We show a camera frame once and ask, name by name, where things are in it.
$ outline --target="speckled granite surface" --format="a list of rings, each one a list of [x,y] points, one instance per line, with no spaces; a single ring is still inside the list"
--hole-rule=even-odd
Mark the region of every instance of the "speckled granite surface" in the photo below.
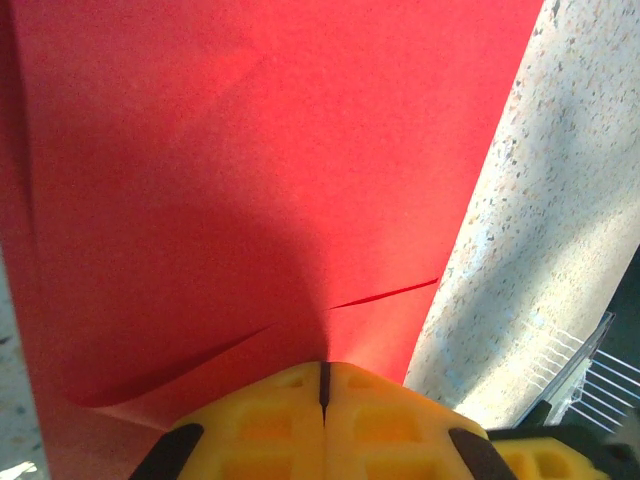
[[[640,241],[636,6],[545,2],[416,348],[407,385],[485,427],[564,361],[556,328],[588,336]],[[0,431],[0,472],[47,478],[4,271]]]

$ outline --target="yellow foam piece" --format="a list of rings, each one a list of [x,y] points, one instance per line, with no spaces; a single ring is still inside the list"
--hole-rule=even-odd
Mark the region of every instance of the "yellow foam piece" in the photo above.
[[[320,383],[320,363],[298,365],[183,418],[204,433],[179,480],[473,480],[449,430],[487,438],[478,424],[345,363],[323,417]],[[608,478],[555,439],[494,446],[518,480]]]

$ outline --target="red paper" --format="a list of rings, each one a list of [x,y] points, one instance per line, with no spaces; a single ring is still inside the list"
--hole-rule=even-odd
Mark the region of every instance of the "red paper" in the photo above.
[[[125,477],[148,427],[303,361],[401,382],[539,7],[3,3],[0,230],[54,476]]]

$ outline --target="yellow plastic object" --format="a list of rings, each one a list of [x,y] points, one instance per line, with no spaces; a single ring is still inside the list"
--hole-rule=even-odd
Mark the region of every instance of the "yellow plastic object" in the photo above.
[[[183,418],[204,434],[179,480],[323,480],[320,364],[290,368]]]
[[[555,438],[501,440],[493,446],[518,480],[605,480],[609,477]]]
[[[331,365],[327,479],[473,480],[449,438],[471,420],[353,365]]]

